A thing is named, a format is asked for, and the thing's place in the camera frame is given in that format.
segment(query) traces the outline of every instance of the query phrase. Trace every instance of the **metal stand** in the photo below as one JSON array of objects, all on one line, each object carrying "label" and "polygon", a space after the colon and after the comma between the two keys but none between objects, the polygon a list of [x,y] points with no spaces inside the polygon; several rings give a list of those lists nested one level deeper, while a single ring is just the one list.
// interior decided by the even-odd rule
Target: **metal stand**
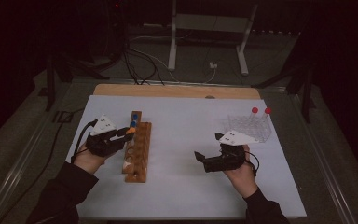
[{"label": "metal stand", "polygon": [[216,17],[203,15],[187,15],[176,13],[176,0],[172,2],[172,37],[170,58],[168,60],[168,69],[175,70],[176,64],[176,29],[190,30],[207,30],[207,31],[224,31],[243,33],[242,42],[237,46],[238,62],[240,64],[241,73],[244,76],[249,75],[248,66],[243,54],[249,34],[252,30],[257,5],[253,5],[249,18],[233,18],[233,17]]}]

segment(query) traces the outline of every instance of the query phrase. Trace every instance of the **wooden board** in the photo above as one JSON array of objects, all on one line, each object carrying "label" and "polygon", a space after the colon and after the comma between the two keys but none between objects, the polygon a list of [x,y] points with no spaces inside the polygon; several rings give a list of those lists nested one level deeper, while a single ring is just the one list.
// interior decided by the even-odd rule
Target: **wooden board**
[{"label": "wooden board", "polygon": [[254,88],[194,87],[194,86],[148,86],[124,84],[100,84],[94,95],[186,97],[216,99],[260,99]]}]

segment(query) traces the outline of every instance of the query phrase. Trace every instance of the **wrist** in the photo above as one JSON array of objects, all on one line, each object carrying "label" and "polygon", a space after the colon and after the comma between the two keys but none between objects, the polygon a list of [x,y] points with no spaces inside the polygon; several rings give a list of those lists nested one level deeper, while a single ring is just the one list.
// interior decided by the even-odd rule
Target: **wrist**
[{"label": "wrist", "polygon": [[75,160],[74,165],[91,175],[94,175],[95,172],[97,172],[98,168],[100,168],[101,166],[101,164],[99,164],[98,162],[81,161],[81,160]]},{"label": "wrist", "polygon": [[248,198],[250,196],[252,196],[258,189],[258,186],[257,184],[254,182],[250,185],[248,185],[246,187],[246,189],[244,189],[242,192],[241,192],[241,196],[242,198]]}]

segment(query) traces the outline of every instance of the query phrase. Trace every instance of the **dark background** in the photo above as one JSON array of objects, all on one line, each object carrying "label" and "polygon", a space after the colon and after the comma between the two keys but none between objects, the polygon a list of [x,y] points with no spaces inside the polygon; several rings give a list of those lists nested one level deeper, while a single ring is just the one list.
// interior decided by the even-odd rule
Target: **dark background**
[{"label": "dark background", "polygon": [[[64,50],[79,58],[87,58],[92,50],[83,47],[95,36],[85,35],[84,29],[90,27],[75,11],[88,1],[64,2],[0,0],[0,127],[34,89],[32,78],[46,69],[47,49],[65,46],[69,49]],[[123,3],[127,22],[132,25],[171,22],[170,1],[116,2]],[[192,1],[184,0],[178,9],[235,16],[247,13],[222,6],[224,1],[201,2],[203,7],[192,7]],[[259,2],[253,26],[257,32],[301,32],[284,69],[299,63],[316,64],[313,83],[321,88],[358,160],[358,1]],[[96,21],[103,16],[101,11],[88,14]]]}]

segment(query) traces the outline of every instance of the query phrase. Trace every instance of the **wire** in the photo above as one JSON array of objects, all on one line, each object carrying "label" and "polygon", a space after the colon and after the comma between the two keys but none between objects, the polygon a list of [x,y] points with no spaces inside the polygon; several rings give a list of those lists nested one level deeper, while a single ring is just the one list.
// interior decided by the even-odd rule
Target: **wire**
[{"label": "wire", "polygon": [[[69,119],[71,116],[73,116],[75,113],[77,112],[80,112],[84,110],[84,108],[82,109],[78,109],[74,112],[68,112],[69,115],[66,116],[66,119]],[[16,202],[14,202],[9,209],[7,209],[7,211],[1,216],[0,218],[0,223],[2,223],[2,221],[5,219],[5,217],[10,213],[10,211],[17,205],[17,203],[25,196],[26,193],[28,193],[28,191],[34,186],[34,184],[37,182],[37,180],[39,180],[40,176],[42,176],[42,174],[45,172],[45,170],[48,168],[48,165],[50,164],[50,161],[51,161],[51,158],[53,156],[53,153],[54,153],[54,148],[55,148],[55,145],[57,143],[57,139],[58,139],[58,134],[60,132],[60,129],[62,128],[62,125],[64,123],[62,122],[60,124],[60,127],[58,128],[57,132],[55,133],[55,136],[54,136],[54,140],[53,140],[53,143],[51,145],[51,149],[50,149],[50,153],[48,155],[48,160],[46,161],[46,164],[45,166],[42,168],[42,170],[40,171],[40,173],[37,175],[36,179],[31,183],[31,185],[22,193],[22,195],[20,195],[20,197],[16,200]]]},{"label": "wire", "polygon": [[252,152],[245,151],[245,153],[248,153],[249,155],[253,156],[253,157],[255,158],[255,160],[257,161],[257,168],[255,168],[254,164],[253,164],[251,161],[245,160],[246,163],[251,164],[252,169],[253,169],[253,172],[254,172],[254,176],[256,177],[257,171],[258,171],[258,167],[260,167],[260,162],[259,162],[257,156],[255,156]]},{"label": "wire", "polygon": [[156,73],[156,67],[154,66],[155,71],[152,73],[152,75],[150,75],[150,76],[148,76],[148,77],[141,77],[141,76],[136,72],[135,66],[134,66],[132,63],[130,63],[129,55],[133,55],[133,56],[136,56],[136,57],[140,57],[140,58],[142,58],[142,59],[144,59],[144,58],[141,57],[141,56],[139,56],[139,55],[135,55],[135,54],[133,54],[133,53],[129,53],[129,52],[127,52],[127,51],[125,52],[125,57],[127,57],[127,61],[126,61],[125,63],[126,63],[126,65],[128,66],[128,68],[129,68],[129,72],[130,72],[132,78],[134,79],[135,84],[137,84],[137,85],[143,85],[144,83],[149,84],[146,80],[147,80],[149,77],[152,77],[152,76]]},{"label": "wire", "polygon": [[168,69],[167,64],[165,64],[164,62],[162,62],[159,58],[157,58],[157,57],[155,57],[155,56],[153,56],[153,55],[144,53],[144,52],[142,52],[142,51],[140,51],[140,50],[138,50],[138,49],[132,49],[132,50],[137,51],[137,52],[139,52],[139,53],[142,53],[142,54],[144,54],[144,55],[147,55],[147,56],[149,56],[150,58],[153,58],[154,60],[156,60],[156,61],[158,61],[159,63],[161,63],[162,65],[164,65],[164,67],[167,69],[168,73],[170,74],[171,78],[172,78],[173,80],[175,80],[176,82],[181,83],[181,81],[179,81],[178,79],[176,79],[176,78],[173,76],[173,74],[171,73],[171,71]]},{"label": "wire", "polygon": [[[106,41],[105,41],[105,44],[104,44],[104,50],[103,50],[103,55],[106,54],[106,52],[108,51],[108,47],[109,47],[109,39],[110,39],[110,31],[112,30],[112,24],[111,22],[114,21],[116,19],[116,21],[120,21],[122,20],[123,22],[124,21],[124,18],[122,16],[122,11],[120,10],[120,16],[118,17],[115,13],[109,13],[109,3],[107,0],[104,1],[104,8],[105,8],[105,13],[106,13],[106,21],[107,21],[107,27],[106,27]],[[120,52],[121,51],[124,51],[124,42],[125,40],[121,40],[121,37],[120,38],[117,38],[116,39],[117,42],[119,41],[122,41],[123,42],[123,45],[118,45],[119,46],[119,50]],[[88,64],[87,62],[79,62],[79,63],[82,63],[83,65],[87,66],[88,68],[92,69],[92,70],[95,70],[97,72],[102,72],[110,67],[112,67],[113,65],[115,65],[117,63],[117,61],[120,59],[121,57],[121,53],[112,53],[112,52],[109,52],[111,53],[107,58],[109,59],[109,62],[107,63],[101,63],[101,64],[97,64],[97,65],[91,65],[91,64]]]},{"label": "wire", "polygon": [[136,51],[136,50],[134,50],[134,49],[129,49],[130,51],[134,51],[135,53],[129,53],[130,55],[133,55],[133,56],[135,56],[135,57],[139,57],[139,58],[141,58],[141,59],[145,59],[145,60],[147,60],[149,63],[151,63],[152,64],[152,66],[153,66],[153,68],[154,68],[154,71],[153,71],[153,73],[151,74],[151,75],[149,75],[148,77],[146,77],[146,78],[143,78],[143,80],[142,80],[142,82],[141,82],[141,85],[143,85],[144,83],[147,83],[147,84],[149,84],[148,82],[147,82],[147,80],[148,79],[150,79],[153,75],[155,75],[155,74],[158,74],[158,78],[159,78],[159,80],[160,80],[160,82],[161,82],[161,84],[162,85],[164,85],[164,83],[163,83],[163,81],[162,81],[162,79],[161,79],[161,76],[160,76],[160,74],[159,74],[159,70],[158,70],[158,68],[156,67],[156,64],[153,62],[153,60],[148,56],[148,55],[145,55],[145,54],[143,54],[143,53],[141,53],[141,52],[138,52],[138,51]]},{"label": "wire", "polygon": [[136,78],[136,72],[134,71],[133,65],[130,63],[130,60],[128,59],[127,52],[123,53],[124,56],[124,62],[127,66],[127,70],[130,73],[130,76],[132,77],[134,84],[139,85],[138,78]]},{"label": "wire", "polygon": [[80,152],[83,152],[83,151],[87,150],[87,149],[85,149],[85,150],[82,150],[82,151],[80,151],[80,152],[77,152],[77,150],[78,150],[79,147],[80,147],[80,142],[81,142],[81,140],[82,140],[82,138],[83,138],[84,133],[86,132],[86,130],[88,129],[88,127],[94,126],[97,122],[98,122],[98,120],[95,119],[95,120],[93,120],[92,122],[87,123],[87,125],[86,125],[86,126],[83,128],[83,130],[81,131],[79,137],[77,138],[77,143],[76,143],[76,147],[75,147],[75,150],[74,150],[74,155],[71,157],[71,163],[74,163],[74,160],[75,160],[75,157],[76,157],[77,154],[79,154]]},{"label": "wire", "polygon": [[[214,29],[216,23],[217,23],[217,16],[214,18],[214,23],[213,23],[213,26],[212,26],[212,28],[211,28],[211,31],[213,31],[213,29]],[[204,75],[205,75],[204,67],[205,67],[206,59],[207,59],[207,57],[208,57],[210,51],[211,51],[211,46],[208,47],[208,50],[206,51],[204,60],[203,60],[203,62],[202,62],[201,72],[202,72]]]},{"label": "wire", "polygon": [[[194,30],[190,30],[190,32],[185,35],[185,36],[179,36],[179,37],[176,37],[175,39],[186,39],[188,38],[189,36],[191,36],[193,34]],[[172,37],[171,36],[153,36],[153,35],[139,35],[139,36],[136,36],[132,39],[130,39],[130,42],[131,41],[134,41],[134,40],[137,40],[137,39],[171,39]]]},{"label": "wire", "polygon": [[216,75],[216,69],[217,69],[217,68],[214,68],[214,69],[213,69],[213,75],[212,75],[212,77],[211,77],[208,81],[202,82],[201,84],[207,84],[208,82],[212,81],[212,80],[214,79],[214,75]]}]

